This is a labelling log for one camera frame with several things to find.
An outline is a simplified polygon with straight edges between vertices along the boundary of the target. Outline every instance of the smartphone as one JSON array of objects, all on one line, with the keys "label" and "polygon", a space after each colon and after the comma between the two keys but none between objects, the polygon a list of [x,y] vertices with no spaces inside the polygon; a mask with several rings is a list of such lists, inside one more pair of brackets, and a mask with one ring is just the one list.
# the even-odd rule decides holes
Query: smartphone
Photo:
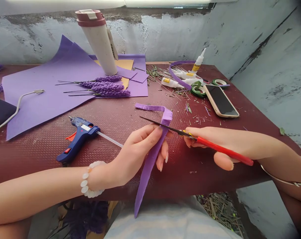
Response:
[{"label": "smartphone", "polygon": [[239,117],[238,111],[230,102],[221,87],[204,85],[203,88],[218,116],[226,118]]}]

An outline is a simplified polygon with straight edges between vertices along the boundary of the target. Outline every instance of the charging cable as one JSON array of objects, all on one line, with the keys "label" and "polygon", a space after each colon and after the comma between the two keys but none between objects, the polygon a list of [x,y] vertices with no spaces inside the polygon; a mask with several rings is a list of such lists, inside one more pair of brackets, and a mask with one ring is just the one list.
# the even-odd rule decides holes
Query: charging cable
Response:
[{"label": "charging cable", "polygon": [[1,128],[2,126],[6,125],[13,117],[16,116],[16,114],[18,114],[18,112],[19,112],[19,106],[20,106],[20,102],[21,102],[22,97],[24,97],[24,96],[26,96],[26,95],[34,94],[34,93],[36,93],[36,94],[41,94],[41,93],[43,93],[43,92],[44,92],[44,90],[35,90],[35,91],[32,91],[32,92],[30,92],[30,93],[27,93],[27,94],[24,94],[24,95],[20,96],[20,98],[19,98],[19,100],[18,100],[16,112],[15,112],[12,116],[10,116],[5,122],[3,122],[3,123],[0,125],[0,128]]}]

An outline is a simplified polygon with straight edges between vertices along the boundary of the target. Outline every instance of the scissor blade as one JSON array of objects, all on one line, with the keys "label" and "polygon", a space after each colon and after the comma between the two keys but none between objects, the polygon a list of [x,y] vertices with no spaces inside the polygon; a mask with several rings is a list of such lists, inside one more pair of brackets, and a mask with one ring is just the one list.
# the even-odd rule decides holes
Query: scissor blade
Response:
[{"label": "scissor blade", "polygon": [[166,126],[166,125],[164,125],[164,124],[158,123],[158,122],[153,121],[153,120],[151,120],[151,119],[144,118],[144,117],[142,117],[142,116],[140,116],[140,117],[141,117],[142,119],[148,120],[148,121],[150,121],[150,122],[152,122],[152,123],[154,123],[154,124],[161,125],[161,126],[163,126],[163,127],[165,127],[165,128],[168,128],[169,130],[174,131],[174,132],[176,132],[176,133],[179,134],[179,135],[185,135],[185,136],[191,137],[190,134],[185,133],[185,132],[183,132],[183,131],[181,131],[181,130],[171,128],[171,127],[169,127],[169,126]]}]

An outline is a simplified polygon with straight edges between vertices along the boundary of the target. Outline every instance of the white glue bottle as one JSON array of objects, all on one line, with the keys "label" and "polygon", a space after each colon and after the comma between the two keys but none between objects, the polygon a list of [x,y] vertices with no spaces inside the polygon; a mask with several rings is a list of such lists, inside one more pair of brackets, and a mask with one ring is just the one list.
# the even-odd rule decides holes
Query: white glue bottle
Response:
[{"label": "white glue bottle", "polygon": [[199,67],[201,66],[201,63],[203,62],[204,60],[204,53],[206,51],[206,48],[203,50],[203,52],[201,53],[200,56],[198,56],[194,66],[193,66],[193,69],[191,70],[192,73],[197,73],[197,71],[199,70]]},{"label": "white glue bottle", "polygon": [[107,34],[106,21],[99,10],[79,10],[75,12],[77,22],[87,37],[105,75],[117,74],[114,55]]},{"label": "white glue bottle", "polygon": [[181,71],[181,72],[177,72],[175,73],[176,76],[183,78],[183,79],[188,79],[188,78],[196,78],[196,74],[191,73],[191,72],[185,72],[185,71]]},{"label": "white glue bottle", "polygon": [[161,84],[171,87],[171,88],[184,88],[182,85],[179,85],[177,81],[171,80],[169,78],[163,77],[161,80]]},{"label": "white glue bottle", "polygon": [[203,79],[197,79],[197,78],[189,78],[189,79],[182,80],[182,81],[187,83],[188,85],[191,85],[192,83],[195,83],[197,81],[200,81],[201,84],[203,84],[203,82],[204,82]]}]

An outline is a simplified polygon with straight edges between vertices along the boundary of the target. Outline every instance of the wall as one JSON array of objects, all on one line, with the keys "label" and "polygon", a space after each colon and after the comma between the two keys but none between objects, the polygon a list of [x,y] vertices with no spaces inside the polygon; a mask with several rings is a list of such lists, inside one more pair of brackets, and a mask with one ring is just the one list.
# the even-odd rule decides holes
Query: wall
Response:
[{"label": "wall", "polygon": [[[103,12],[119,53],[145,53],[147,61],[187,60],[208,47],[204,63],[216,65],[230,78],[294,8],[294,0],[239,0],[218,3],[210,13],[125,8]],[[46,62],[62,34],[92,53],[73,11],[2,16],[0,63]]]},{"label": "wall", "polygon": [[[301,5],[248,59],[232,82],[301,147]],[[237,190],[251,222],[268,238],[294,238],[273,182]]]}]

